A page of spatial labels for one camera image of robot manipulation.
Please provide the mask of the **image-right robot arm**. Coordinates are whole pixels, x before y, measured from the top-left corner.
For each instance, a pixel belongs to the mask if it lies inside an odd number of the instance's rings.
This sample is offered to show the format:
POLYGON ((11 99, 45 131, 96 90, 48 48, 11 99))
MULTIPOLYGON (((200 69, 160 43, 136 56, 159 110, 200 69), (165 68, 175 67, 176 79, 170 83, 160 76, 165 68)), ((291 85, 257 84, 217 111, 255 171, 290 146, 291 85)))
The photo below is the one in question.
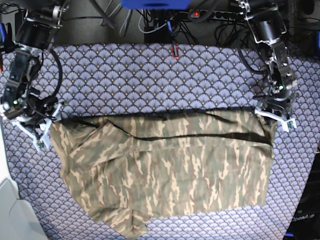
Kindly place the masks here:
POLYGON ((239 0, 240 14, 246 21, 256 46, 264 47, 266 93, 254 97, 256 115, 280 122, 283 131, 297 128, 292 116, 297 95, 297 79, 290 67, 288 49, 281 39, 287 32, 276 0, 239 0))

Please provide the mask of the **image-left robot arm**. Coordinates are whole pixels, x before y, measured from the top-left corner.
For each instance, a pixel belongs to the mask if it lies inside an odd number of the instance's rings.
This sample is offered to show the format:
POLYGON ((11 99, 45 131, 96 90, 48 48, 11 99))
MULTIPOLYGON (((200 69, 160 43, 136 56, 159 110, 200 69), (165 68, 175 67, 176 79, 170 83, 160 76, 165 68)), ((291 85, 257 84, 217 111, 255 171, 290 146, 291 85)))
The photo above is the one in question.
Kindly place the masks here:
POLYGON ((28 135, 37 151, 50 146, 49 130, 60 120, 57 94, 63 82, 63 69, 52 49, 53 38, 63 26, 63 15, 68 10, 68 0, 20 0, 25 17, 15 39, 10 25, 0 25, 3 48, 1 52, 15 53, 9 67, 9 76, 0 98, 0 116, 11 121, 28 135), (44 53, 49 52, 58 68, 57 85, 53 93, 41 98, 41 92, 32 86, 44 63, 44 53))

